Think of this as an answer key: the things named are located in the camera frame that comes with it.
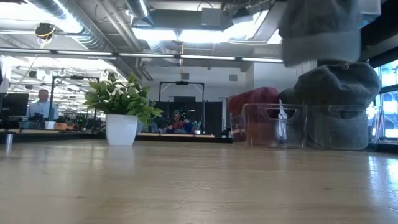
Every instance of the shirt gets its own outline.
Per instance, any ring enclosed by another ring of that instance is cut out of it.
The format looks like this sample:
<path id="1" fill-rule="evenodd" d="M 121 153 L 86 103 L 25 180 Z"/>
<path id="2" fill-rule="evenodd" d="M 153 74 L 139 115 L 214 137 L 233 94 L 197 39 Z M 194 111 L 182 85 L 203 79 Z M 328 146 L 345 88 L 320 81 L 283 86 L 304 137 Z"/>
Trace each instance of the shirt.
<path id="1" fill-rule="evenodd" d="M 52 105 L 52 108 L 54 109 L 54 117 L 53 120 L 56 120 L 59 118 L 58 114 L 58 108 L 55 104 Z M 39 101 L 36 103 L 30 104 L 29 108 L 27 109 L 26 116 L 28 118 L 35 116 L 35 113 L 42 114 L 43 118 L 48 118 L 49 117 L 49 109 L 50 109 L 50 102 L 47 100 L 44 103 L 40 103 Z"/>

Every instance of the acrylic bin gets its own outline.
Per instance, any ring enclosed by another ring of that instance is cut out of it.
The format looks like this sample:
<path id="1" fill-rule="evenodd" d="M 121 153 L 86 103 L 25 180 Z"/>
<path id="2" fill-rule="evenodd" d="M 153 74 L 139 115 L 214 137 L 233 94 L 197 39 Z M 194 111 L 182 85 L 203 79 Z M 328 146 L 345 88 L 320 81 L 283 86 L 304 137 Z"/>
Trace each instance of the acrylic bin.
<path id="1" fill-rule="evenodd" d="M 249 103 L 231 117 L 233 142 L 242 147 L 305 148 L 303 106 Z"/>
<path id="2" fill-rule="evenodd" d="M 307 109 L 307 147 L 362 150 L 378 140 L 378 107 L 318 105 Z"/>

